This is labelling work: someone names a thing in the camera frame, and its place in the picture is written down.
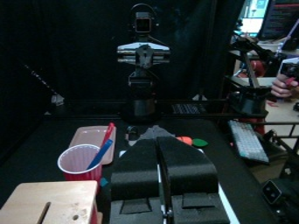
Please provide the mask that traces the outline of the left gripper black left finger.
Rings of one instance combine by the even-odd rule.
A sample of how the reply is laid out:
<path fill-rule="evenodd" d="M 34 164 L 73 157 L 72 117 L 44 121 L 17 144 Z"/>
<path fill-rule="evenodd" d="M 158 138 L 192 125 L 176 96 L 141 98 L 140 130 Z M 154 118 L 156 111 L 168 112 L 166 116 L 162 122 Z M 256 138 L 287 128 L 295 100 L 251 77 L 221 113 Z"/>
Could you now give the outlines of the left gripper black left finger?
<path fill-rule="evenodd" d="M 154 141 L 141 140 L 114 163 L 109 224 L 162 224 Z"/>

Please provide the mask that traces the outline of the person's hand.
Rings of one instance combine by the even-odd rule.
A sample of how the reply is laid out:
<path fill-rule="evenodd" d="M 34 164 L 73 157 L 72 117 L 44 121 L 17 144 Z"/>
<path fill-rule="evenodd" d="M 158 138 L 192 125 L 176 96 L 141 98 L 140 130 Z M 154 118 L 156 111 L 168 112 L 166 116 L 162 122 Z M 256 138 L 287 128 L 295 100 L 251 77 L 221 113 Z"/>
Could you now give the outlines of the person's hand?
<path fill-rule="evenodd" d="M 277 74 L 272 82 L 271 94 L 277 98 L 295 98 L 299 99 L 299 82 L 292 80 L 287 81 L 288 77 Z"/>

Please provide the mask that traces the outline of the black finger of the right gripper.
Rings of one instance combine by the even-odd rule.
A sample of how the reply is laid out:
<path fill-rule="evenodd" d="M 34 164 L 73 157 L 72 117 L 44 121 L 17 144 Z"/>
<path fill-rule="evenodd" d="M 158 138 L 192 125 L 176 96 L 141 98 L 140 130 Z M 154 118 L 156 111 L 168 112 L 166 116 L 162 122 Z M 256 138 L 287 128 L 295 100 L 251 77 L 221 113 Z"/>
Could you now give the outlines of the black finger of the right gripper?
<path fill-rule="evenodd" d="M 144 68 L 144 45 L 134 49 L 134 65 Z"/>
<path fill-rule="evenodd" d="M 149 45 L 144 47 L 144 68 L 149 68 L 152 66 L 152 56 L 153 56 L 153 49 Z"/>

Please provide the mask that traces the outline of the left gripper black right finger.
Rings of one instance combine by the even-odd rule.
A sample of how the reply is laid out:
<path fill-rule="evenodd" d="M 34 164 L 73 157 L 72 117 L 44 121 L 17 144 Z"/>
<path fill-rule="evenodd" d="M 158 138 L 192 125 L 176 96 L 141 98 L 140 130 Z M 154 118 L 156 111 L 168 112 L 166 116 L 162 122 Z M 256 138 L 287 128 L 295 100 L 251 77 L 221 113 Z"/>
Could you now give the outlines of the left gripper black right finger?
<path fill-rule="evenodd" d="M 156 139 L 164 197 L 172 224 L 229 224 L 213 163 L 174 137 Z"/>

